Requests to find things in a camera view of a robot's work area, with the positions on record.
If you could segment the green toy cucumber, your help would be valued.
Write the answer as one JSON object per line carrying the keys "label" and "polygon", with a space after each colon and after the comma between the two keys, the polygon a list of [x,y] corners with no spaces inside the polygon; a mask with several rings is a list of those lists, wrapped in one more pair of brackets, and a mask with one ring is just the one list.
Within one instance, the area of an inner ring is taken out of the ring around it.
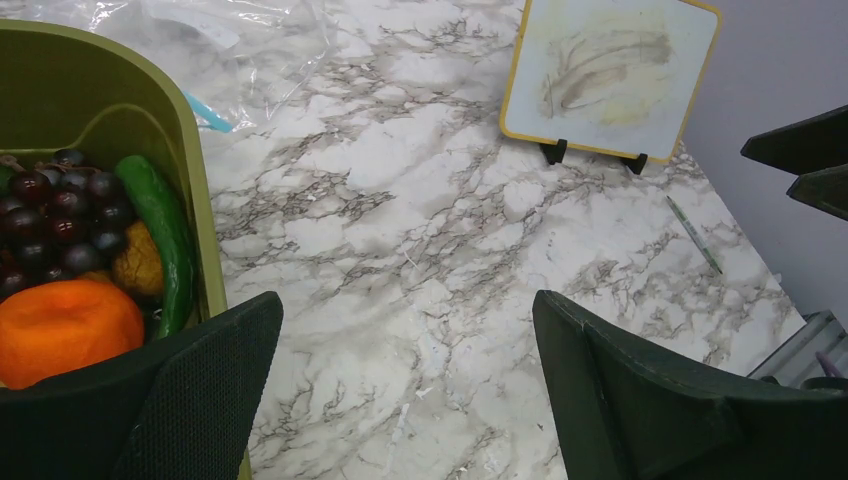
{"label": "green toy cucumber", "polygon": [[164,294],[156,337],[172,336],[186,326],[197,293],[196,255],[186,216],[174,190],[145,157],[123,158],[114,173],[157,247]]}

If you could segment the clear zip top bag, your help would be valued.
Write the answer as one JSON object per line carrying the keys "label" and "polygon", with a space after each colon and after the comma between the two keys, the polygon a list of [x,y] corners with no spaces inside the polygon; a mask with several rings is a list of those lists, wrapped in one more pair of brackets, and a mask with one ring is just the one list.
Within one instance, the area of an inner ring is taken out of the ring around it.
{"label": "clear zip top bag", "polygon": [[28,20],[120,43],[180,88],[201,129],[268,123],[331,55],[322,1],[28,1]]}

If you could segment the aluminium frame rail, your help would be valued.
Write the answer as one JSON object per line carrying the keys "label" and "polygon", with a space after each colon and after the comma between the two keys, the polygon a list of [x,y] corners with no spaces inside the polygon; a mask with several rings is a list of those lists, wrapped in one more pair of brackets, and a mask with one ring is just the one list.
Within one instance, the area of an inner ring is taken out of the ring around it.
{"label": "aluminium frame rail", "polygon": [[806,324],[748,378],[791,388],[818,387],[823,380],[847,379],[847,331],[830,311],[804,317]]}

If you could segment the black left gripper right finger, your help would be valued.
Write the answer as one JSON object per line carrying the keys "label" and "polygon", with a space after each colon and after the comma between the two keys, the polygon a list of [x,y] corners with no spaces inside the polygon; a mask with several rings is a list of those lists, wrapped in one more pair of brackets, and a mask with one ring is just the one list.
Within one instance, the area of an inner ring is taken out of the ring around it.
{"label": "black left gripper right finger", "polygon": [[847,383],[716,369],[539,291],[532,318],[571,479],[843,479]]}

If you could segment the yellow framed whiteboard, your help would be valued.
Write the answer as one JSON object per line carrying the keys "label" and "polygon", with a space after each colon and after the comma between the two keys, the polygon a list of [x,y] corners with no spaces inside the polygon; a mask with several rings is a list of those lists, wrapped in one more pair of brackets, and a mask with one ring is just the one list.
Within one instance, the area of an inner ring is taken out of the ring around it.
{"label": "yellow framed whiteboard", "polygon": [[550,164],[579,150],[634,173],[675,153],[722,26],[699,1],[528,1],[499,115]]}

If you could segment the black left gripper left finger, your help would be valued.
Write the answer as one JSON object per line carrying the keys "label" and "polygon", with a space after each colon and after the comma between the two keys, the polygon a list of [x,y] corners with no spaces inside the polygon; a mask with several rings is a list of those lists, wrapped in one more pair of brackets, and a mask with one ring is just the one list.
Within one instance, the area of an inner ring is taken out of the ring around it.
{"label": "black left gripper left finger", "polygon": [[176,335],[1,394],[5,479],[235,479],[284,309],[262,293]]}

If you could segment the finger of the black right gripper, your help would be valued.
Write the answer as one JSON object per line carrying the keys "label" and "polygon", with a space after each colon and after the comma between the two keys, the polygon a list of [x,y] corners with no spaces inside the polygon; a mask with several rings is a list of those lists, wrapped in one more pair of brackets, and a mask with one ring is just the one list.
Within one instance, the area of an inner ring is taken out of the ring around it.
{"label": "finger of the black right gripper", "polygon": [[848,220],[848,165],[843,164],[797,177],[787,195],[817,210]]}
{"label": "finger of the black right gripper", "polygon": [[749,138],[740,154],[805,175],[847,163],[847,106]]}

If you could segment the dark purple toy grapes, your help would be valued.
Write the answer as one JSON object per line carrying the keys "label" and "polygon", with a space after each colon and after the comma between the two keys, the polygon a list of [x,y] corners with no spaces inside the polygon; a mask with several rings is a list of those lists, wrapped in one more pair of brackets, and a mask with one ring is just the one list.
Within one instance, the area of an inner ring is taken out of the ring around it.
{"label": "dark purple toy grapes", "polygon": [[45,283],[110,282],[137,219],[120,179],[76,149],[30,167],[1,156],[1,298]]}

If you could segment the olive green plastic bin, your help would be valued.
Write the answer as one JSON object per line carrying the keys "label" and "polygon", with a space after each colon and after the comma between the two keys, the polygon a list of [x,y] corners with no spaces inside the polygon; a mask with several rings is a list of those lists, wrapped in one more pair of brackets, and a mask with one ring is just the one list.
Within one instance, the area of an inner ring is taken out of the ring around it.
{"label": "olive green plastic bin", "polygon": [[118,43],[82,30],[1,23],[1,149],[22,160],[78,148],[99,166],[146,157],[178,195],[199,267],[190,326],[227,299],[198,129],[174,82]]}

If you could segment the orange toy fruit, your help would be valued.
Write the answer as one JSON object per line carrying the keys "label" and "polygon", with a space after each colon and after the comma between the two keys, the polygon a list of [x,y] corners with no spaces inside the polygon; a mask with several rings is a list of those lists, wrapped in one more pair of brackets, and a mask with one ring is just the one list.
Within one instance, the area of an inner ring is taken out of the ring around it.
{"label": "orange toy fruit", "polygon": [[144,320],[118,287],[79,279],[25,289],[1,303],[1,383],[12,390],[139,348]]}

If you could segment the green marker pen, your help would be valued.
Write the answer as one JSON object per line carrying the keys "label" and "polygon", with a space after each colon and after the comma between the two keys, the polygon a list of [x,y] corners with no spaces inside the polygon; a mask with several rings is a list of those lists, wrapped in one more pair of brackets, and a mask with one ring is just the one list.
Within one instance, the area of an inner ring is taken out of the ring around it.
{"label": "green marker pen", "polygon": [[717,274],[722,275],[723,270],[720,267],[717,259],[711,253],[711,251],[709,250],[705,240],[699,234],[699,232],[694,227],[694,225],[691,223],[691,221],[688,219],[687,215],[683,212],[683,210],[680,208],[680,206],[670,196],[666,196],[666,202],[667,202],[669,208],[671,209],[672,213],[675,215],[677,220],[680,222],[681,226],[686,231],[687,235],[694,242],[698,251],[701,253],[703,258],[706,260],[707,264]]}

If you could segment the brown toy fruit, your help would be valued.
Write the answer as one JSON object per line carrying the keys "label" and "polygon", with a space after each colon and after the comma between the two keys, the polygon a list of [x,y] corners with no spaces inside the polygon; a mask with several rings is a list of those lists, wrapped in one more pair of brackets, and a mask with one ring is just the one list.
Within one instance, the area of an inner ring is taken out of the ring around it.
{"label": "brown toy fruit", "polygon": [[112,260],[112,279],[132,295],[157,298],[164,294],[164,271],[157,247],[141,220],[126,230],[127,247]]}

